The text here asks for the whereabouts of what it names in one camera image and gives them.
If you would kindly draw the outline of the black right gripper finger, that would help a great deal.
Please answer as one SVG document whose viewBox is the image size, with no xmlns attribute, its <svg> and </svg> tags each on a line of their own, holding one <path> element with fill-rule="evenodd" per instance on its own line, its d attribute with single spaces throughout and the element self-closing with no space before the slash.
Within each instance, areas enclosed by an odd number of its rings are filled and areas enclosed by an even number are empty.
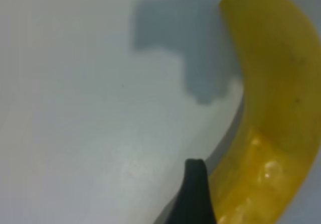
<svg viewBox="0 0 321 224">
<path fill-rule="evenodd" d="M 216 223 L 204 160 L 188 159 L 182 184 L 154 223 Z"/>
</svg>

